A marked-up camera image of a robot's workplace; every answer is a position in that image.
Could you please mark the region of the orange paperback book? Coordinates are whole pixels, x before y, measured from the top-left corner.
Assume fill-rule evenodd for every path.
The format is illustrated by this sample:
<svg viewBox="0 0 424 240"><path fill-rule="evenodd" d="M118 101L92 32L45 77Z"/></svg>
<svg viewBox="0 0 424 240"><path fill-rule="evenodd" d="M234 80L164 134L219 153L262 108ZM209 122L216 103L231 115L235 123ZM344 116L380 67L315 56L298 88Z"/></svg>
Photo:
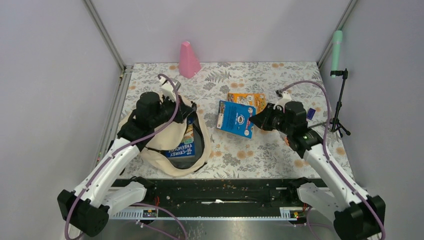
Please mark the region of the orange paperback book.
<svg viewBox="0 0 424 240"><path fill-rule="evenodd" d="M267 105L264 93L228 93L227 101L255 107L257 113L264 110Z"/></svg>

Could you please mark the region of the light blue paperback book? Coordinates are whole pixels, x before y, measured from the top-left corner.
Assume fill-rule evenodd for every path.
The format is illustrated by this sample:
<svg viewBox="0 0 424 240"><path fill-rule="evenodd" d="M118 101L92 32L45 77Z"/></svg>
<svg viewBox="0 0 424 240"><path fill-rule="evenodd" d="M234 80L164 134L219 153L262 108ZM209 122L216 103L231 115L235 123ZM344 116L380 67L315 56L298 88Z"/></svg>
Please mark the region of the light blue paperback book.
<svg viewBox="0 0 424 240"><path fill-rule="evenodd" d="M256 109L253 106L221 100L218 105L216 128L251 139L253 123L250 117L255 114Z"/></svg>

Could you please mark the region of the beige canvas backpack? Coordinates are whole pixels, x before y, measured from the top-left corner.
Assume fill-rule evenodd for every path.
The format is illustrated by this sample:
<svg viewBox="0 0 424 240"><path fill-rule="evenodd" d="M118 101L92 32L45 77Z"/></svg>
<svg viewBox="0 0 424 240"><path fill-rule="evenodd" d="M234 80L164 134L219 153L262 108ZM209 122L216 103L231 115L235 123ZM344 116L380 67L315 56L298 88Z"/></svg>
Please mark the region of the beige canvas backpack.
<svg viewBox="0 0 424 240"><path fill-rule="evenodd" d="M212 152L211 140L205 121L196 111L193 117L195 155L182 158L168 158L165 151L174 150L183 140L187 129L187 117L182 123L166 117L166 97L156 92L145 92L132 110L120 123L118 138L130 142L154 134L150 139L138 142L138 156L172 177L183 177L203 168Z"/></svg>

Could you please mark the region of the dark blue treehouse book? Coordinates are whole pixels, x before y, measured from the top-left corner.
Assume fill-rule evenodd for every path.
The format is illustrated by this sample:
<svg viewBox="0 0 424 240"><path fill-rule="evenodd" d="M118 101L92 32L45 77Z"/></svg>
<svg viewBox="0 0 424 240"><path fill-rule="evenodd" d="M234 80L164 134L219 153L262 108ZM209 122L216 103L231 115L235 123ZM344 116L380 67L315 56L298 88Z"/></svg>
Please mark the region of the dark blue treehouse book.
<svg viewBox="0 0 424 240"><path fill-rule="evenodd" d="M187 119L187 129L181 143L173 150L165 151L165 156L171 159L188 158L195 155L194 119Z"/></svg>

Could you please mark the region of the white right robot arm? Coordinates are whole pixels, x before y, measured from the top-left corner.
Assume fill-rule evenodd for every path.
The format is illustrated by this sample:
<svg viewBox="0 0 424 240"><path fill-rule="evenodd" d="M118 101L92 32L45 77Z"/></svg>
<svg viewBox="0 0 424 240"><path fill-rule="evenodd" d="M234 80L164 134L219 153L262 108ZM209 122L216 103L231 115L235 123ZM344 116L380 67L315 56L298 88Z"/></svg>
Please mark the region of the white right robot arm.
<svg viewBox="0 0 424 240"><path fill-rule="evenodd" d="M302 103L268 103L249 121L261 130L285 134L289 147L310 164L330 190L326 193L306 178L299 178L286 193L291 205L306 203L315 208L332 222L342 240L365 240L377 234L381 239L386 237L384 200L378 195L370 196L344 172L321 136L308 126Z"/></svg>

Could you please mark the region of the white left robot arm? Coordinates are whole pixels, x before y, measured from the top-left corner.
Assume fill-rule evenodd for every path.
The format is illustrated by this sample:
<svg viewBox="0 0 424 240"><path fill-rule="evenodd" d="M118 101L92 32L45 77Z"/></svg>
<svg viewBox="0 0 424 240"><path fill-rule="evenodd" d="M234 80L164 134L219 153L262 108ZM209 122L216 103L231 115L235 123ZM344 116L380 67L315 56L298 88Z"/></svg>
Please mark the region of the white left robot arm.
<svg viewBox="0 0 424 240"><path fill-rule="evenodd" d="M135 108L120 122L120 130L103 159L72 191L62 190L57 197L65 228L74 226L82 234L94 237L106 226L111 216L140 202L152 204L155 192L143 183L131 182L122 189L108 190L126 166L137 156L172 177L182 177L200 169L210 153L203 141L203 152L193 163L174 161L166 156L182 142L189 120L201 133L203 122L195 102L183 96L145 92Z"/></svg>

